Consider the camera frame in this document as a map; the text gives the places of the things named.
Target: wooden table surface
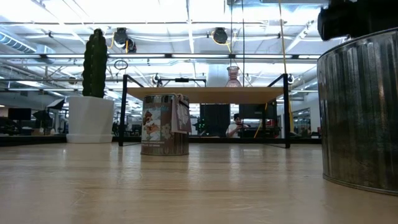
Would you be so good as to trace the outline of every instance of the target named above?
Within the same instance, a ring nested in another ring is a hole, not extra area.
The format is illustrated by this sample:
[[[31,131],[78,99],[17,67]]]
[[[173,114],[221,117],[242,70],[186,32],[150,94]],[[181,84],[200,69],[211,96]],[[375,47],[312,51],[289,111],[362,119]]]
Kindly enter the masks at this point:
[[[190,103],[265,104],[283,94],[282,87],[160,87],[128,88],[140,100],[146,95],[183,94]]]
[[[0,148],[4,224],[397,223],[398,197],[322,179],[320,145],[191,144]]]

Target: person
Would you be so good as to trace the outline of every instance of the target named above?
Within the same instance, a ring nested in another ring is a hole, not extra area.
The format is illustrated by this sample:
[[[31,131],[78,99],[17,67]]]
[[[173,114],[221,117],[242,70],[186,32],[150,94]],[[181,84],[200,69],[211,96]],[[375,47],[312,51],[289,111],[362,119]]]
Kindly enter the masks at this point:
[[[242,120],[239,117],[239,114],[234,114],[234,124],[230,124],[228,129],[226,130],[226,136],[228,138],[238,138],[238,131],[242,129],[243,124]]]

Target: ceiling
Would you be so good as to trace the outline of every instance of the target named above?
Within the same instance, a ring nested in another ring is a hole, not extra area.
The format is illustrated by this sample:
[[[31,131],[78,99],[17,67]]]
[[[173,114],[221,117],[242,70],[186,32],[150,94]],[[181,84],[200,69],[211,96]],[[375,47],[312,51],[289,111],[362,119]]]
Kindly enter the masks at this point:
[[[342,39],[322,42],[317,31],[317,16],[326,0],[282,1],[283,33],[286,54],[321,55],[340,44]],[[110,54],[124,54],[112,44],[113,32],[127,28],[137,46],[137,54],[272,54],[282,53],[278,1],[273,0],[13,0],[0,7],[0,34],[39,49],[47,46],[57,54],[83,54],[85,42],[94,29],[103,30]],[[225,28],[227,45],[211,38],[216,27]],[[0,44],[0,54],[21,54]],[[296,77],[296,86],[316,77],[316,57],[305,62],[289,61],[287,73]],[[152,85],[152,77],[205,78],[213,86],[228,80],[226,68],[238,65],[247,74],[245,86],[266,86],[281,73],[283,61],[230,59],[129,59],[126,70],[117,70],[109,60],[107,82],[110,89],[120,89],[120,79],[127,73],[144,86]],[[0,77],[46,79],[40,85],[49,88],[81,88],[71,84],[71,77],[81,79],[82,59],[57,59],[39,63],[32,59],[0,59]],[[7,83],[11,88],[35,88],[23,83]],[[168,83],[168,86],[197,86],[190,83]],[[58,92],[72,95],[72,92]]]

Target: wooden tabletop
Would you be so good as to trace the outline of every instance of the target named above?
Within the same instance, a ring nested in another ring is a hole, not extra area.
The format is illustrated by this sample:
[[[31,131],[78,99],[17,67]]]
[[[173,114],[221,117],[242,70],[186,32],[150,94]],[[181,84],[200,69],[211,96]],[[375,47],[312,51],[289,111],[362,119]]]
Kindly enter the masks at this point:
[[[182,94],[190,103],[263,104],[283,94],[282,87],[178,87],[128,88],[127,92],[142,100],[147,95]]]

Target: white planter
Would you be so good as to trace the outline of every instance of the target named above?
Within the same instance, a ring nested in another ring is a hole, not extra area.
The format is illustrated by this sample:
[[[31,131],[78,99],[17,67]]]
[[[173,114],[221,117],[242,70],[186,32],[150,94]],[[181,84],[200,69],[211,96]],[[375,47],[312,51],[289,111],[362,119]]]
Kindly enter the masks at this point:
[[[112,142],[114,102],[91,96],[69,98],[69,143]]]

